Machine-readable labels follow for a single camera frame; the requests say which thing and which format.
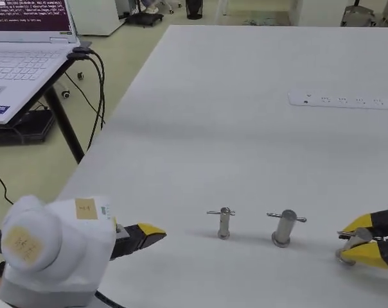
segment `black cable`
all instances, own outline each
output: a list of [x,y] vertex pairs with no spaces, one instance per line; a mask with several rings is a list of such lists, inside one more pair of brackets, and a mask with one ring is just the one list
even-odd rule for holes
[[40,101],[37,102],[39,104],[39,106],[35,107],[34,110],[37,110],[39,109],[41,106],[44,108],[44,109],[48,109],[48,107],[46,107],[43,103],[41,103]]
[[[104,120],[105,117],[105,93],[104,93],[104,85],[105,85],[105,68],[104,68],[104,62],[103,59],[100,57],[98,53],[96,53],[94,50],[88,47],[75,47],[73,48],[73,53],[77,54],[77,60],[86,60],[89,57],[87,55],[94,55],[97,57],[100,65],[101,65],[101,73],[103,75],[103,83],[102,83],[102,91],[103,91],[103,105],[102,105],[102,113],[101,116],[103,117],[102,120]],[[101,121],[101,126],[100,128],[103,129],[103,124],[105,122]]]
[[88,57],[87,60],[90,60],[93,63],[93,65],[95,66],[95,68],[97,70],[97,74],[98,74],[98,80],[100,81],[100,101],[98,103],[97,116],[96,116],[96,119],[94,121],[94,126],[93,126],[93,130],[91,132],[91,136],[90,136],[90,140],[89,140],[89,145],[87,147],[87,150],[88,150],[91,147],[91,143],[93,143],[94,134],[96,133],[97,123],[98,123],[98,115],[100,114],[101,108],[103,106],[103,79],[101,77],[100,68],[98,67],[98,65],[94,61],[94,59]]
[[[103,110],[101,112],[101,116],[103,117],[103,120],[104,120],[104,116],[105,116],[105,93],[104,93],[104,84],[105,84],[105,68],[104,68],[104,62],[103,62],[103,59],[101,59],[100,55],[98,53],[96,53],[94,50],[90,49],[91,51],[91,54],[96,56],[98,61],[100,62],[100,65],[101,65],[101,74],[103,75]],[[103,124],[105,124],[103,121],[101,121],[101,126],[100,126],[100,129],[103,129]]]
[[[87,96],[84,94],[84,91],[74,82],[74,80],[70,77],[70,75],[68,75],[67,73],[64,73],[67,78],[69,79],[69,81],[71,81],[71,83],[77,88],[77,90],[80,91],[80,93],[83,95],[84,99],[86,100],[87,104],[89,104],[89,106],[94,110],[94,112],[97,114],[97,110],[94,108],[94,106],[90,103],[89,99],[87,98]],[[99,117],[101,118],[101,121],[105,124],[105,121],[103,119],[103,117],[101,115],[99,115]]]
[[1,183],[1,185],[3,186],[3,189],[4,189],[4,199],[5,199],[9,204],[13,205],[14,203],[11,202],[11,200],[8,199],[8,197],[7,197],[7,186],[6,186],[6,184],[4,184],[3,180],[1,179],[1,177],[0,177],[0,183]]
[[117,304],[115,301],[111,300],[110,298],[106,297],[105,295],[101,294],[101,292],[96,291],[95,297],[101,300],[105,305],[111,307],[111,308],[125,308],[124,306],[121,306],[120,304]]
[[99,115],[100,115],[100,112],[101,112],[101,108],[102,108],[102,106],[104,104],[103,78],[101,77],[100,68],[98,67],[96,61],[87,55],[87,54],[90,54],[90,53],[91,53],[91,51],[90,51],[89,48],[76,47],[76,48],[73,49],[72,53],[69,53],[67,55],[67,59],[69,59],[69,60],[75,60],[75,61],[77,61],[77,60],[89,60],[89,61],[91,61],[93,63],[93,65],[94,65],[94,67],[97,70],[98,81],[100,83],[100,100],[98,102],[96,119],[94,121],[94,126],[93,126],[93,130],[91,132],[91,136],[90,136],[89,144],[87,146],[87,150],[91,147],[91,143],[93,143],[94,134],[96,133],[96,128],[97,128],[97,124],[98,124]]

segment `floor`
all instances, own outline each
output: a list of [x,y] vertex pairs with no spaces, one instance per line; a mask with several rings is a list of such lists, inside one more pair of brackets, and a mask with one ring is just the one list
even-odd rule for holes
[[[362,5],[369,5],[381,12],[382,6],[378,2],[367,0],[362,1]],[[173,15],[169,15],[164,8],[164,21],[154,28],[124,26],[108,38],[85,38],[93,42],[93,49],[101,54],[105,62],[107,118],[167,27],[170,24],[213,24],[216,6],[217,0],[205,0],[204,18],[199,21],[187,20],[185,8],[176,9]],[[289,6],[290,0],[231,0],[229,16],[222,17],[220,24],[242,25],[252,21],[260,22],[264,19],[261,19],[261,16],[267,16],[265,20],[268,25],[271,25],[276,17],[279,17],[279,24],[286,23],[287,15],[282,12],[287,11]],[[79,86],[92,103],[97,105],[97,75],[94,67],[90,63],[78,62],[69,70],[69,74],[75,77],[79,71],[85,74],[85,79],[78,82]],[[69,85],[67,79],[62,81]],[[82,146],[86,147],[94,113],[80,93],[73,86],[70,86],[70,89],[71,97],[64,100],[64,108]],[[44,144],[0,148],[0,175],[7,185],[8,197],[13,201],[27,194],[34,194],[44,201],[52,201],[75,167],[76,162],[57,126],[52,129]],[[9,204],[3,199],[3,188],[0,185],[0,225],[8,209]]]

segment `metal peg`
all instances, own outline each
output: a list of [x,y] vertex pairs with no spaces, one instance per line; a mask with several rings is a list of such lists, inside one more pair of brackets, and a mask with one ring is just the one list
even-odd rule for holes
[[230,216],[235,216],[235,211],[230,210],[228,207],[222,207],[220,212],[215,210],[209,210],[207,214],[219,214],[220,215],[220,229],[218,230],[218,237],[221,239],[228,239],[230,237],[229,222]]
[[286,248],[290,244],[290,234],[295,222],[305,223],[307,221],[306,218],[297,217],[297,214],[293,210],[285,210],[281,215],[267,213],[267,216],[280,219],[277,230],[271,235],[272,242],[280,248]]
[[373,235],[367,228],[357,228],[354,232],[338,232],[338,234],[351,236],[345,243],[344,247],[335,252],[335,256],[340,262],[350,266],[354,265],[355,261],[343,258],[341,253],[345,250],[349,250],[361,244],[369,243],[373,240]]

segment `laptop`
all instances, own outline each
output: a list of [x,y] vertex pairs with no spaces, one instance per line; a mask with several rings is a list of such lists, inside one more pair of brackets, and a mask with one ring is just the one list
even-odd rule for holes
[[80,43],[67,0],[0,1],[0,124],[6,124]]

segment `cylindrical metal part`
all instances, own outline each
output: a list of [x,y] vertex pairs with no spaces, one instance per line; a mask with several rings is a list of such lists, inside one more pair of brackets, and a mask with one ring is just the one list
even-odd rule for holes
[[341,253],[344,250],[349,250],[355,246],[358,246],[358,245],[361,245],[364,243],[369,243],[372,240],[373,240],[373,235],[370,231],[368,231],[367,228],[357,228],[355,230],[355,235],[349,238],[349,240],[345,243],[345,245],[344,245],[344,247],[342,247],[342,249],[338,249],[335,252],[335,256],[337,257],[337,259],[340,262],[352,266],[355,264],[355,261],[347,260],[347,259],[343,258]]
[[279,220],[277,230],[272,234],[273,243],[281,248],[290,244],[290,234],[297,221],[297,214],[293,210],[285,210]]
[[228,239],[230,236],[229,222],[231,210],[228,207],[221,208],[220,214],[220,229],[218,230],[218,237],[221,239]]

